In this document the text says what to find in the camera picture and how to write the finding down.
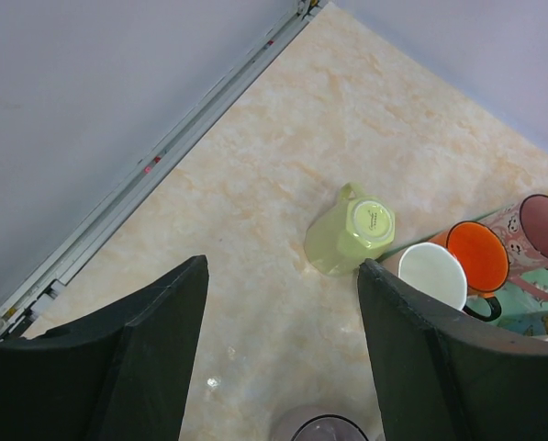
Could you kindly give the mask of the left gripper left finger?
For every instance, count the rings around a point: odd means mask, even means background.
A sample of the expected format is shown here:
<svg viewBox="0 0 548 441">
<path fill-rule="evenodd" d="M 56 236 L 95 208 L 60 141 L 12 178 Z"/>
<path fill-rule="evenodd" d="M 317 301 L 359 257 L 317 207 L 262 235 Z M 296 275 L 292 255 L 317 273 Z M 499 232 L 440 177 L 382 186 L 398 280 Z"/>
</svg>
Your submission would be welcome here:
<svg viewBox="0 0 548 441">
<path fill-rule="evenodd" d="M 207 302 L 196 255 L 32 338 L 0 342 L 0 440 L 175 440 Z"/>
</svg>

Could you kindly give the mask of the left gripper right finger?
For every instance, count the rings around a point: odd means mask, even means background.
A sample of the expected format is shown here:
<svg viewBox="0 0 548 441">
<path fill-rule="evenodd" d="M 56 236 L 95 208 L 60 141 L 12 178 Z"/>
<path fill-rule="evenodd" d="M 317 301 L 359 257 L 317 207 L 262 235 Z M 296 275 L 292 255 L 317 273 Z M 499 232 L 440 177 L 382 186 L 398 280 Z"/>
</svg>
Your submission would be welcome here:
<svg viewBox="0 0 548 441">
<path fill-rule="evenodd" d="M 548 342 L 480 322 L 371 259 L 357 292 L 387 440 L 548 440 Z"/>
</svg>

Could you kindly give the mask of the pink cream mug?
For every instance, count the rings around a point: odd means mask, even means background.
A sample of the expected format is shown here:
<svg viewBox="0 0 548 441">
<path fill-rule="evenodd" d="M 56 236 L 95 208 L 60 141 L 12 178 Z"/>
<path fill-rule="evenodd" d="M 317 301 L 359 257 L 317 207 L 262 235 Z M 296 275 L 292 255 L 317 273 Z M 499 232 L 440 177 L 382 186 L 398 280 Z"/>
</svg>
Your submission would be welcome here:
<svg viewBox="0 0 548 441">
<path fill-rule="evenodd" d="M 461 311 L 467 279 L 459 261 L 436 243 L 417 243 L 386 258 L 381 265 L 420 292 Z"/>
</svg>

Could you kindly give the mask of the mauve grey mug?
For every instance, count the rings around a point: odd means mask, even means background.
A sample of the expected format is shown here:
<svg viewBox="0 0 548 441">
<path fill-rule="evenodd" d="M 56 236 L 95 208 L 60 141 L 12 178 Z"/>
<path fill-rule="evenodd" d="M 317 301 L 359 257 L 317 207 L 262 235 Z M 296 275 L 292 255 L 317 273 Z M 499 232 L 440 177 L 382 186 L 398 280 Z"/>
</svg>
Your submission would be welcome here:
<svg viewBox="0 0 548 441">
<path fill-rule="evenodd" d="M 299 405 L 284 412 L 272 425 L 270 440 L 386 440 L 382 429 L 365 431 L 353 419 L 317 405 Z"/>
</svg>

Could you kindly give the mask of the orange mug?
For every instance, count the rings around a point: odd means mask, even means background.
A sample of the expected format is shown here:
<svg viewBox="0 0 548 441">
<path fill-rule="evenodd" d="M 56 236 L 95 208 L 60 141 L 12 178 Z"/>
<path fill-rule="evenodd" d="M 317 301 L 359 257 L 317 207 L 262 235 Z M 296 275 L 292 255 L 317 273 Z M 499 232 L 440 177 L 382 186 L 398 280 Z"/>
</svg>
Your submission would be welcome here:
<svg viewBox="0 0 548 441">
<path fill-rule="evenodd" d="M 443 246 L 458 260 L 467 279 L 467 296 L 482 299 L 489 308 L 488 315 L 468 306 L 463 311 L 482 322 L 498 319 L 502 309 L 495 292 L 509 276 L 509 256 L 498 236 L 486 225 L 466 220 L 432 236 L 429 242 Z"/>
</svg>

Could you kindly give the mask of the light green mug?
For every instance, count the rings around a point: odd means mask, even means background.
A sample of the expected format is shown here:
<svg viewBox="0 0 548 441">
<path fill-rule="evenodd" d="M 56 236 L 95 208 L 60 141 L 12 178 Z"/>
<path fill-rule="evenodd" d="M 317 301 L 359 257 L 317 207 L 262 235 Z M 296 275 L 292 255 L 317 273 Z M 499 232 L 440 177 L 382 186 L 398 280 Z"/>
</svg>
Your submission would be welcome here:
<svg viewBox="0 0 548 441">
<path fill-rule="evenodd" d="M 357 183 L 345 184 L 335 205 L 308 228 L 306 257 L 320 273 L 341 276 L 380 257 L 396 235 L 396 214 Z"/>
</svg>

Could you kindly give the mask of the pink floral mug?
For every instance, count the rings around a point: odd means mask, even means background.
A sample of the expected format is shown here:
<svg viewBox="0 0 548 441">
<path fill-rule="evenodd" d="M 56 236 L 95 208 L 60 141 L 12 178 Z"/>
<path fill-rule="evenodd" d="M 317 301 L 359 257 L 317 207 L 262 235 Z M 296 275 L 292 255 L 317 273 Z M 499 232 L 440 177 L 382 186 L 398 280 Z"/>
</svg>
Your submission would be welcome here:
<svg viewBox="0 0 548 441">
<path fill-rule="evenodd" d="M 528 272 L 548 270 L 548 196 L 532 194 L 499 209 L 479 222 L 502 242 L 509 256 L 508 282 L 548 302 L 548 292 L 522 278 Z"/>
</svg>

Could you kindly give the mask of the blue teal mug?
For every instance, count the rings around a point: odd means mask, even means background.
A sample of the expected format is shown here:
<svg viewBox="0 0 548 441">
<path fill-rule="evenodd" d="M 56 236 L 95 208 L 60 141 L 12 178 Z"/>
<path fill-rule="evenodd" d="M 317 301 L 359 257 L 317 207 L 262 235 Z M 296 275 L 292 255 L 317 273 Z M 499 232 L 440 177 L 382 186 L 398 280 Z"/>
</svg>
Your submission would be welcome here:
<svg viewBox="0 0 548 441">
<path fill-rule="evenodd" d="M 527 336 L 547 336 L 548 311 L 518 316 L 511 325 L 511 330 L 517 334 Z"/>
</svg>

